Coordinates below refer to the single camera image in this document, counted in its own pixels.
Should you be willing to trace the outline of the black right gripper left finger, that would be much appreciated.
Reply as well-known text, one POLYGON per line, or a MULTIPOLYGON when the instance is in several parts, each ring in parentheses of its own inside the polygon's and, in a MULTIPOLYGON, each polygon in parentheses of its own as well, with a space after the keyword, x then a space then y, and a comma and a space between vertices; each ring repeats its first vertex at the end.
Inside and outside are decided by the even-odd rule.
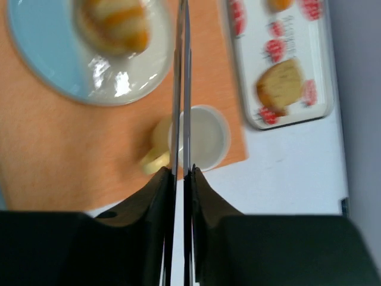
POLYGON ((162 167, 139 191, 102 212, 98 222, 117 232, 112 262, 123 270, 124 285, 159 285, 171 171, 162 167))

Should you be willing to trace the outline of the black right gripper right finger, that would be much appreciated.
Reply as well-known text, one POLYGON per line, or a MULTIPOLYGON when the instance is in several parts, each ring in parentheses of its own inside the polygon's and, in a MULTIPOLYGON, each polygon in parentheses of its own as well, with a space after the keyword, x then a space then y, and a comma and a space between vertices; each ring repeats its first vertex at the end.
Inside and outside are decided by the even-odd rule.
POLYGON ((215 192, 199 167, 190 174, 192 190, 193 242, 195 278, 200 285, 229 285, 224 235, 218 224, 225 217, 242 216, 228 201, 215 192))

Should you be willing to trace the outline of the stainless steel tongs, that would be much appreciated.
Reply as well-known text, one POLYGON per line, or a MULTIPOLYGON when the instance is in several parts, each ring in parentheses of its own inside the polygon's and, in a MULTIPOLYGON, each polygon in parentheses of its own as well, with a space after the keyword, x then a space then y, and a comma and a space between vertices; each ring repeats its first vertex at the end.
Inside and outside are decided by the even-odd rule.
POLYGON ((177 174, 183 164, 184 285, 193 285, 192 191, 191 191, 191 26, 188 1, 179 1, 174 50, 173 108, 170 129, 170 181, 167 188, 167 218, 164 244, 163 285, 171 284, 177 174))

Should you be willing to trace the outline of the striped long bread roll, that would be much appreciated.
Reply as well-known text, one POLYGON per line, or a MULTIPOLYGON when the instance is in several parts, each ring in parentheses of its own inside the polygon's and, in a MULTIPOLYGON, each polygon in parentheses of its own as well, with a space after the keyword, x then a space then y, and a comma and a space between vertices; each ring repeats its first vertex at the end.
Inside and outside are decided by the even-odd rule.
POLYGON ((149 20, 142 1, 80 1, 75 16, 82 35, 101 52, 123 55, 148 47, 149 20))

